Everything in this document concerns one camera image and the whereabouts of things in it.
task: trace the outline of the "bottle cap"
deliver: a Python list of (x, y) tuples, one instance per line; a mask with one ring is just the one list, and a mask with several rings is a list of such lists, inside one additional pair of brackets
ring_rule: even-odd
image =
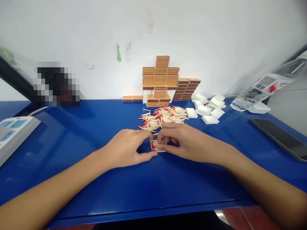
[(300, 56), (298, 56), (298, 58), (307, 59), (307, 50), (303, 52)]

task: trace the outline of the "hand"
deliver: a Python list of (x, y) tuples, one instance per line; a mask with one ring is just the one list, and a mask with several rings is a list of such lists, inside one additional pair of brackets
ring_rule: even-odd
[[(170, 140), (180, 147), (160, 144)], [(241, 154), (233, 146), (215, 139), (187, 124), (163, 123), (158, 134), (159, 148), (179, 157), (197, 162), (224, 165), (233, 154)]]
[(137, 148), (146, 138), (153, 140), (150, 131), (123, 129), (105, 147), (94, 153), (101, 155), (110, 169), (137, 165), (158, 155), (157, 152), (137, 153)]

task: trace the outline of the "power strip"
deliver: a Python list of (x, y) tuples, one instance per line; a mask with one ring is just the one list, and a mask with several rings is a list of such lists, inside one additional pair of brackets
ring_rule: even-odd
[(0, 167), (41, 123), (35, 117), (14, 117), (0, 122)]

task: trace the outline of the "smartphone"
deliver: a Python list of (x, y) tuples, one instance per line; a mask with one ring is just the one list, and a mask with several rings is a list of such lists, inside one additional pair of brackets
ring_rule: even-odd
[(296, 160), (307, 162), (307, 146), (267, 119), (250, 120), (278, 146)]

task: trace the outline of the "forearm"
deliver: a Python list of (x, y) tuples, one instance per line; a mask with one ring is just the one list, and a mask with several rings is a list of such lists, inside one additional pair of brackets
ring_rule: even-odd
[(0, 229), (42, 229), (80, 190), (107, 171), (94, 152), (0, 207)]
[(305, 229), (307, 194), (236, 154), (224, 166), (282, 229)]

